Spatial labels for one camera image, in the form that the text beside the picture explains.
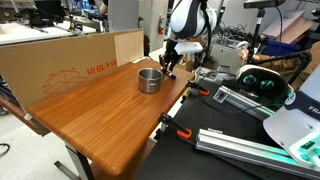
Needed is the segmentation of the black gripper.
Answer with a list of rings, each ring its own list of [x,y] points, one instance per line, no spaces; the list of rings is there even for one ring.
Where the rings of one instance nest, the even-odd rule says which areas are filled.
[[[199,42],[174,41],[169,39],[165,51],[165,58],[170,61],[169,71],[173,71],[173,68],[178,63],[178,59],[176,59],[178,56],[198,53],[202,50],[203,46]],[[166,61],[162,54],[159,55],[159,63],[162,70],[167,70]]]

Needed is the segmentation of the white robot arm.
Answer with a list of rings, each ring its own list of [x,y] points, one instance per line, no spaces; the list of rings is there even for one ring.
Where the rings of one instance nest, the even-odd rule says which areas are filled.
[[[171,34],[166,51],[159,56],[162,71],[172,71],[182,58],[177,45],[190,38],[207,35],[211,45],[212,33],[217,24],[217,11],[207,4],[208,0],[176,0],[170,16]]]

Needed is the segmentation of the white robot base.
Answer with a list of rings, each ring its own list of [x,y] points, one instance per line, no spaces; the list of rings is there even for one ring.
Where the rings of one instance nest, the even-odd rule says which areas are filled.
[[[320,66],[263,127],[296,162],[320,168]]]

